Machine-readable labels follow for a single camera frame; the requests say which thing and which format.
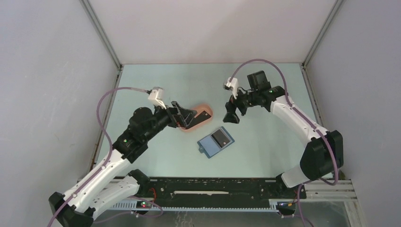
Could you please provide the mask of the pink oval tray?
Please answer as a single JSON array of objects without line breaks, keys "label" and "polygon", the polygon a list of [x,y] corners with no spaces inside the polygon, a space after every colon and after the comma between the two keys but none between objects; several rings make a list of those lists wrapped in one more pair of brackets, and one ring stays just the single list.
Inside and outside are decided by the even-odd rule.
[{"label": "pink oval tray", "polygon": [[183,132],[191,132],[194,131],[207,123],[209,123],[213,119],[213,110],[209,104],[203,103],[192,108],[197,111],[196,116],[192,120],[188,129],[180,128]]}]

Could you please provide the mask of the blue card holder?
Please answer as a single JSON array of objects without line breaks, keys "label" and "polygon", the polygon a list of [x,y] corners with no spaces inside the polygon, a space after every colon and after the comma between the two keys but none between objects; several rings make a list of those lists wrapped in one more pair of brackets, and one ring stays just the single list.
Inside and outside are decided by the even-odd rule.
[{"label": "blue card holder", "polygon": [[212,158],[217,153],[223,151],[235,142],[234,138],[222,126],[214,130],[211,134],[205,136],[197,142],[200,153]]}]

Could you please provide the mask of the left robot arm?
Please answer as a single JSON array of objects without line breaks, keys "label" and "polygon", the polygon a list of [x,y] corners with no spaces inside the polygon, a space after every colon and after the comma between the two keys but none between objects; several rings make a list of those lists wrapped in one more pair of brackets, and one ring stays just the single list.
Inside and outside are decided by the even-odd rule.
[{"label": "left robot arm", "polygon": [[176,101],[171,107],[156,106],[154,111],[147,107],[135,110],[127,129],[100,164],[71,189],[49,197],[53,216],[64,227],[89,227],[118,201],[146,196],[150,180],[138,169],[130,171],[116,186],[105,187],[137,160],[148,149],[148,142],[165,127],[187,129],[196,115],[197,111],[182,108]]}]

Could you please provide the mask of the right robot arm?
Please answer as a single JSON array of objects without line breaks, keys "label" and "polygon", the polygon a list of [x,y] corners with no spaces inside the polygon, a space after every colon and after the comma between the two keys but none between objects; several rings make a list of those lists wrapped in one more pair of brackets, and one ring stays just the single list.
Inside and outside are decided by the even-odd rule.
[{"label": "right robot arm", "polygon": [[245,115],[247,109],[260,106],[281,119],[299,138],[305,150],[295,167],[281,173],[275,184],[275,192],[286,198],[294,187],[302,183],[315,181],[333,173],[334,180],[339,178],[338,170],[343,165],[343,138],[338,131],[328,131],[320,126],[293,102],[281,86],[272,87],[264,71],[247,76],[251,89],[242,91],[238,79],[227,79],[224,89],[232,95],[225,104],[224,122],[240,122],[236,111]]}]

